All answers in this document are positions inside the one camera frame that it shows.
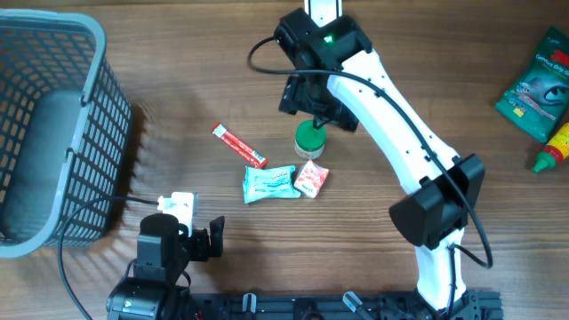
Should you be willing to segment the clear jar green lid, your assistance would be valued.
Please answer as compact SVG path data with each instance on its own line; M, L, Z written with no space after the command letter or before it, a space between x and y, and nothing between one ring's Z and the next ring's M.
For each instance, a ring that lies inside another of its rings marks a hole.
M297 127L294 149L301 158L314 160L323 154L326 140L326 129L323 126L315 128L314 122L307 120Z

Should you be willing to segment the teal tissue packet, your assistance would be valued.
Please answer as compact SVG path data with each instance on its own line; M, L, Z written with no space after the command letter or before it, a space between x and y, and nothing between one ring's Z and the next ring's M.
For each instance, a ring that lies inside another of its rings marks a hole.
M293 186L292 174L295 170L294 165L272 169L247 167L243 181L244 202L250 204L266 198L299 198L301 192Z

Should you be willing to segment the red stick packet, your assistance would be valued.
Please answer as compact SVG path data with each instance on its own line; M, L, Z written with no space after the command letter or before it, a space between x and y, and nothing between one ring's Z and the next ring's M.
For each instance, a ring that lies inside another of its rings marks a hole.
M244 143L240 138L229 131L222 123L218 122L212 128L212 134L222 140L237 154L239 154L252 167L261 169L264 168L268 163L268 160L264 156Z

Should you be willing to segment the red white snack packet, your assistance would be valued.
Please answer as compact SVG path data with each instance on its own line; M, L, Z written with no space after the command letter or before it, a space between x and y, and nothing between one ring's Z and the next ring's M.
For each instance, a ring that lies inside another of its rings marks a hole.
M320 192L330 170L308 160L298 173L293 186L304 196L314 199Z

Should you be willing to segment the dark green box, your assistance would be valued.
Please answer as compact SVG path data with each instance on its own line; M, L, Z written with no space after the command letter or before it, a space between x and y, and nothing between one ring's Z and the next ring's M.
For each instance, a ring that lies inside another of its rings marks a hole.
M568 108L568 36L549 28L494 108L537 141L547 141Z

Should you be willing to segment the red sauce bottle green cap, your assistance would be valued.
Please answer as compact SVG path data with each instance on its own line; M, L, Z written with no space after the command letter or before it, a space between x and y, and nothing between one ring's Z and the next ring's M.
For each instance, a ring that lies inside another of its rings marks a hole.
M533 172L553 169L568 157L568 126L569 123L562 125L536 156Z

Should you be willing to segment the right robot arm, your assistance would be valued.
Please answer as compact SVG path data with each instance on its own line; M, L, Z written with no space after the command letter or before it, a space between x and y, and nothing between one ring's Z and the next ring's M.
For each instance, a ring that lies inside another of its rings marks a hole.
M274 38L293 63L279 105L294 115L353 132L362 125L396 173L406 196L389 216L414 246L417 291L440 315L463 306L461 239L473 214L485 169L433 133L394 86L370 39L349 16L316 23L303 10L282 17Z

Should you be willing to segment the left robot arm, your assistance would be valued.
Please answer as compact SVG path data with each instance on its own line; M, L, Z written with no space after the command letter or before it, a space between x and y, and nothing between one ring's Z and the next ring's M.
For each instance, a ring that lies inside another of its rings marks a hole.
M140 223L137 257L129 262L124 276L109 294L109 319L203 319L204 313L192 298L186 271L191 261L207 262L223 254L225 218L210 221L210 227L189 229L166 213L156 213Z

